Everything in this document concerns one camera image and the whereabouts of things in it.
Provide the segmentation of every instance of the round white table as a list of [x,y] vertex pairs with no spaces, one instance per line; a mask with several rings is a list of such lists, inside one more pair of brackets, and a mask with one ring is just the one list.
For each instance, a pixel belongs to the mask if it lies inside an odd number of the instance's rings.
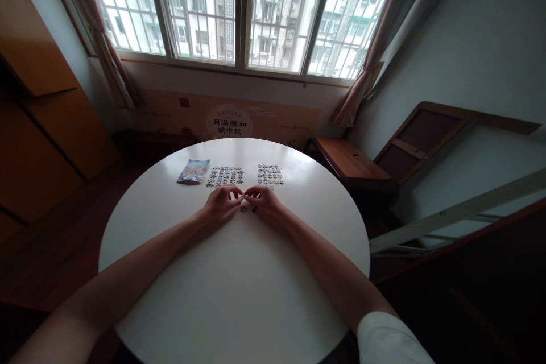
[[[176,183],[189,159],[210,159],[200,185]],[[260,139],[227,138],[180,150],[146,171],[123,195],[102,238],[99,270],[199,210],[212,167],[241,167],[243,191],[258,164],[276,164],[275,194],[366,275],[362,217],[341,183],[312,158]],[[161,273],[116,329],[144,363],[309,363],[325,358],[347,327],[295,245],[240,212]]]

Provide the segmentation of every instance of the poster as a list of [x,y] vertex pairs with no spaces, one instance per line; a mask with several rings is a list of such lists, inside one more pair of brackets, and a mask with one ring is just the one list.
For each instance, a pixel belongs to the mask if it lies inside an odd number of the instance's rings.
[[192,134],[199,142],[259,138],[303,148],[315,136],[321,111],[293,105],[141,90],[143,105],[128,112],[142,132]]

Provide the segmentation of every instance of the cabinet door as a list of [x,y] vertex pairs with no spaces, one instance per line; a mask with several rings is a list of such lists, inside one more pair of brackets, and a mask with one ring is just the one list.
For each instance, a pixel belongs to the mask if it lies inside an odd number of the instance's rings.
[[33,222],[84,184],[83,179],[11,101],[0,102],[0,205]]
[[0,53],[35,96],[79,88],[32,0],[0,0]]
[[119,159],[112,139],[81,89],[22,103],[72,164],[92,179]]

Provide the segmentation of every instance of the glass pane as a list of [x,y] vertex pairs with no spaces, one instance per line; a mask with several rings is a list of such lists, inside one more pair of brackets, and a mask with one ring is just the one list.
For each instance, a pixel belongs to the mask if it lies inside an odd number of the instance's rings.
[[300,72],[318,0],[252,0],[249,67]]
[[355,79],[384,0],[326,0],[309,74]]
[[165,55],[154,0],[98,0],[116,48]]
[[177,55],[235,64],[235,0],[169,0]]

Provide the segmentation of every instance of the puzzle packaging bag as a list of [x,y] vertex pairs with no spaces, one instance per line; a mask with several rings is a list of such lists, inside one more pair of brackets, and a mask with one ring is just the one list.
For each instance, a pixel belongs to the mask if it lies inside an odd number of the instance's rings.
[[203,181],[206,170],[209,167],[210,159],[207,160],[194,160],[190,159],[188,164],[180,174],[178,183],[198,184]]

